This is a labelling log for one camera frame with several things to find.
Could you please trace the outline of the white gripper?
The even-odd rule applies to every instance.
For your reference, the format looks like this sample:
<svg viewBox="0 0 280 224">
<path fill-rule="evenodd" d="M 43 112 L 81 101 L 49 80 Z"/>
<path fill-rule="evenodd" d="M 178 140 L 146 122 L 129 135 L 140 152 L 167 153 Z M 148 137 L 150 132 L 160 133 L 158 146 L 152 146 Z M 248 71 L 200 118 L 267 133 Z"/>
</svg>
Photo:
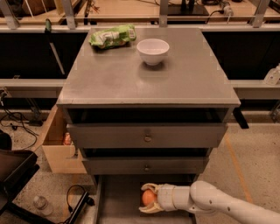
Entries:
<svg viewBox="0 0 280 224">
<path fill-rule="evenodd" d="M 153 183 L 146 183 L 141 186 L 142 191 L 151 190 L 157 193 L 157 202 L 151 202 L 148 206 L 140 206 L 139 210 L 145 214 L 155 214 L 164 211 L 170 212 L 175 210 L 173 204 L 173 189 L 174 185 L 164 184 L 157 185 Z"/>
</svg>

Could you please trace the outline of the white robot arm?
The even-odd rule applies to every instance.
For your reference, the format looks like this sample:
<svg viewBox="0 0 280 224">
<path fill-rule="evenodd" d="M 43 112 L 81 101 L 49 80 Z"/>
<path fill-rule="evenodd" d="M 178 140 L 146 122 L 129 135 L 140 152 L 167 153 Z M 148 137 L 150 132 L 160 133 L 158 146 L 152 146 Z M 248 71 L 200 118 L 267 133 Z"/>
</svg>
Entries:
<svg viewBox="0 0 280 224">
<path fill-rule="evenodd" d="M 280 224 L 280 214 L 234 198 L 205 181 L 184 185 L 144 184 L 141 190 L 152 193 L 152 200 L 139 210 L 145 214 L 187 211 L 191 214 L 224 213 L 241 224 Z"/>
</svg>

